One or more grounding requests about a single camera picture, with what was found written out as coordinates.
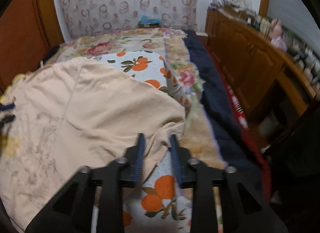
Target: beige shirt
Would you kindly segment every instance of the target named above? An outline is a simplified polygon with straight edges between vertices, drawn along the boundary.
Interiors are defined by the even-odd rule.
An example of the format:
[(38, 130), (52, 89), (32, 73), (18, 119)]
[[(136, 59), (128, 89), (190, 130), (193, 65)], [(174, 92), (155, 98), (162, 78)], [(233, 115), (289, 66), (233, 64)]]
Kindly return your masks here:
[(0, 195), (22, 229), (79, 167), (123, 156), (138, 133), (147, 138), (145, 180), (185, 127), (185, 109), (167, 94), (84, 57), (26, 76), (5, 100), (15, 100), (17, 118), (0, 157)]

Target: bed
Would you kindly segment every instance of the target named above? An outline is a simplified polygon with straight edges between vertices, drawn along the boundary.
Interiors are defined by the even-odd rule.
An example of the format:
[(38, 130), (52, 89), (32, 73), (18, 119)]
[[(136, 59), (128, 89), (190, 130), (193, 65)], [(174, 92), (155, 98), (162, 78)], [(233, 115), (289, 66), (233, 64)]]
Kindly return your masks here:
[[(9, 49), (10, 44), (16, 40), (14, 34), (10, 34), (8, 37), (2, 36), (3, 39), (6, 39), (7, 48), (1, 51), (1, 54), (8, 59), (5, 65), (1, 66), (0, 85), (3, 89), (11, 84), (17, 74), (35, 71), (42, 59), (49, 59), (48, 63), (54, 63), (60, 56), (59, 51), (58, 54), (56, 52), (59, 44), (63, 43), (63, 38), (55, 16), (53, 0), (29, 0), (29, 5), (33, 7), (33, 10), (25, 11), (25, 13), (32, 20), (33, 25), (30, 25), (30, 28), (34, 33), (33, 39), (28, 38), (28, 31), (21, 34), (19, 43), (22, 44), (22, 49), (27, 49), (25, 56), (20, 56), (21, 48), (16, 51)], [(14, 17), (9, 20), (9, 15), (19, 15), (20, 6), (21, 0), (12, 1), (3, 17), (0, 18), (2, 28), (15, 21)], [(236, 167), (257, 193), (268, 201), (270, 195), (268, 165), (250, 139), (241, 107), (216, 65), (215, 55), (206, 50), (194, 32), (185, 31), (185, 33), (187, 36), (182, 40), (188, 50), (189, 60), (197, 67), (199, 77), (205, 81), (203, 90), (199, 89), (198, 98), (201, 98), (201, 103), (206, 111), (207, 121), (212, 128), (212, 138), (217, 142), (218, 154), (221, 154), (220, 159), (225, 161), (227, 165)], [(90, 40), (88, 44), (92, 45), (92, 42), (96, 41)], [(149, 42), (144, 48), (146, 49), (150, 45), (152, 48), (152, 42)], [(18, 55), (20, 57), (12, 64), (10, 59)]]

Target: navy blue blanket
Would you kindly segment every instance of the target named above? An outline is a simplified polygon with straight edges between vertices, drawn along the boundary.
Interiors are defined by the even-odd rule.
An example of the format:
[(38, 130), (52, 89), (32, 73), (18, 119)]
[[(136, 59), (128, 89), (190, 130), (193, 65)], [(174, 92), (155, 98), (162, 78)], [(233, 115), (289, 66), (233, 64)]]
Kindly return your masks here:
[(256, 159), (241, 139), (241, 130), (236, 122), (228, 100), (227, 92), (208, 51), (193, 31), (185, 31), (184, 39), (190, 60), (206, 81), (201, 103), (204, 105), (213, 127), (223, 159), (242, 173), (247, 183), (262, 193), (261, 170)]

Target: bedsheet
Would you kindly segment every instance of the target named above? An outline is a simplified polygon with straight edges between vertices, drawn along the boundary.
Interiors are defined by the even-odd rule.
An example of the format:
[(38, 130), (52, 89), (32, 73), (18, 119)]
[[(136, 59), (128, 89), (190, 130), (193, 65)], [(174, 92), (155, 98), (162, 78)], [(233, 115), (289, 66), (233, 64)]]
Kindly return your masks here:
[[(185, 34), (181, 31), (173, 31), (169, 29), (159, 29), (151, 31), (151, 34), (146, 34), (146, 31), (144, 30), (143, 35), (151, 35), (153, 37), (152, 39), (158, 40), (148, 41), (147, 43), (149, 45), (151, 43), (153, 44), (153, 46), (155, 46), (154, 44), (156, 43), (157, 46), (155, 46), (155, 49), (157, 49), (157, 51), (164, 56), (159, 56), (157, 58), (158, 62), (163, 61), (164, 66), (166, 64), (171, 66), (171, 69), (165, 66), (164, 73), (160, 68), (157, 73), (158, 75), (161, 74), (159, 79), (165, 76), (164, 78), (167, 79), (167, 85), (171, 82), (172, 86), (174, 87), (174, 78), (176, 78), (179, 82), (183, 83), (183, 85), (180, 85), (180, 87), (184, 86), (187, 94), (189, 93), (190, 96), (190, 102), (187, 101), (188, 99), (181, 99), (181, 97), (176, 98), (178, 102), (180, 102), (184, 107), (187, 108), (187, 111), (189, 113), (185, 133), (183, 138), (180, 140), (180, 144), (183, 147), (189, 148), (194, 156), (205, 161), (210, 166), (223, 169), (225, 167), (225, 162), (223, 162), (223, 160), (219, 158), (219, 153), (217, 152), (216, 141), (214, 139), (212, 128), (207, 125), (208, 120), (204, 113), (204, 109), (198, 103), (197, 96), (201, 96), (203, 81), (199, 78), (199, 72), (196, 66), (189, 61), (189, 53), (185, 48), (184, 42), (182, 40), (182, 37), (185, 37)], [(131, 41), (130, 37), (128, 37), (128, 33), (118, 33), (113, 35), (116, 36), (116, 42), (113, 43), (113, 45), (121, 44), (122, 42), (122, 44), (129, 45), (130, 47)], [(135, 50), (140, 49), (143, 50), (144, 54), (151, 54), (151, 50), (154, 49), (141, 46), (141, 34), (138, 34), (137, 37), (134, 38), (134, 42), (136, 43)], [(55, 61), (66, 61), (73, 58), (74, 56), (78, 56), (81, 54), (84, 55), (84, 53), (87, 53), (87, 58), (92, 58), (96, 61), (103, 61), (104, 56), (106, 56), (105, 60), (109, 65), (112, 65), (115, 63), (113, 62), (113, 57), (115, 55), (112, 55), (111, 52), (119, 53), (119, 56), (117, 56), (116, 54), (117, 58), (126, 56), (127, 50), (124, 51), (123, 47), (119, 48), (118, 45), (116, 45), (115, 47), (108, 46), (108, 41), (101, 43), (100, 39), (106, 39), (106, 37), (100, 37), (99, 39), (97, 39), (96, 37), (90, 37), (88, 39), (86, 37), (83, 37), (78, 39), (77, 41), (73, 41), (65, 45), (65, 47), (62, 47), (57, 55), (55, 55), (54, 58), (52, 58), (50, 61), (51, 63)], [(137, 62), (141, 59), (141, 62), (138, 62), (138, 64), (149, 64), (146, 62), (142, 62), (145, 61), (145, 59), (139, 59), (140, 56), (136, 58)], [(134, 63), (131, 64), (130, 62), (129, 64), (129, 62), (125, 62), (123, 64), (123, 66), (126, 66), (123, 69), (128, 70), (126, 72), (127, 74), (131, 74), (129, 72), (133, 69), (135, 65)], [(158, 83), (154, 82), (153, 80), (155, 79), (148, 78), (148, 80), (141, 81), (148, 81), (147, 83), (157, 88)], [(165, 81), (161, 80), (159, 81), (159, 83), (161, 85), (159, 88), (163, 88), (164, 86), (162, 85), (165, 84)], [(8, 144), (10, 145), (12, 143), (14, 142), (7, 141), (7, 146)], [(170, 153), (167, 152), (163, 161), (161, 161), (159, 166), (156, 167), (148, 180), (146, 180), (145, 184), (142, 185), (142, 188), (138, 188), (134, 192), (132, 198), (126, 199), (124, 201), (123, 214), (126, 232), (137, 232), (137, 228), (140, 227), (139, 225), (141, 225), (141, 223), (155, 232), (156, 230), (159, 230), (161, 232), (163, 229), (168, 229), (168, 232), (176, 232), (176, 230), (178, 230), (178, 232), (189, 232), (192, 211), (192, 201), (190, 200), (191, 194), (186, 194), (184, 191), (180, 191), (177, 186), (175, 187), (177, 191), (175, 192), (175, 194), (172, 194), (172, 188), (174, 188), (174, 176), (172, 174), (172, 166), (170, 163)], [(222, 232), (221, 206), (217, 189), (215, 189), (215, 193), (219, 232)], [(159, 209), (156, 209), (155, 206), (160, 204), (161, 207)]]
[[(255, 146), (248, 136), (240, 104), (196, 34), (189, 30), (185, 32), (188, 36), (183, 40), (188, 48), (190, 61), (197, 66), (201, 79), (205, 81), (201, 103), (215, 132), (221, 155), (229, 165), (236, 167), (242, 173), (260, 196), (268, 200), (270, 194), (268, 165), (254, 150)], [(235, 107), (238, 107), (239, 113), (236, 113)]]

